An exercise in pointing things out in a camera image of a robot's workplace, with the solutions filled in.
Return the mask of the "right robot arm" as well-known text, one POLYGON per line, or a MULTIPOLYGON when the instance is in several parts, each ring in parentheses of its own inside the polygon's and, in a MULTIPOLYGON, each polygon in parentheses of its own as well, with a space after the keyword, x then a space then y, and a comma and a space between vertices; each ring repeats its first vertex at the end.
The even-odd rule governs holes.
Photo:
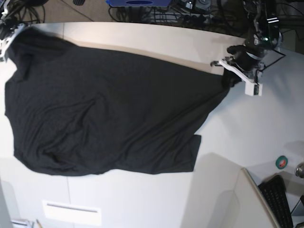
POLYGON ((0 1, 0 39, 6 38, 13 29, 18 25, 18 20, 15 16, 10 16, 9 4, 10 0, 0 1))

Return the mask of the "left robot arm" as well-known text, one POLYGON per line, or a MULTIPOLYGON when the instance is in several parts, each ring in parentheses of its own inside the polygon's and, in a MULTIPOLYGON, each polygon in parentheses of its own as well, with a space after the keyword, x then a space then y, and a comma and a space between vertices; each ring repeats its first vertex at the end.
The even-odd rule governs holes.
POLYGON ((268 51, 275 49, 280 38, 279 19, 275 0, 244 0, 243 9, 248 19, 247 38, 243 45, 230 46, 228 63, 240 71, 250 72, 268 51))

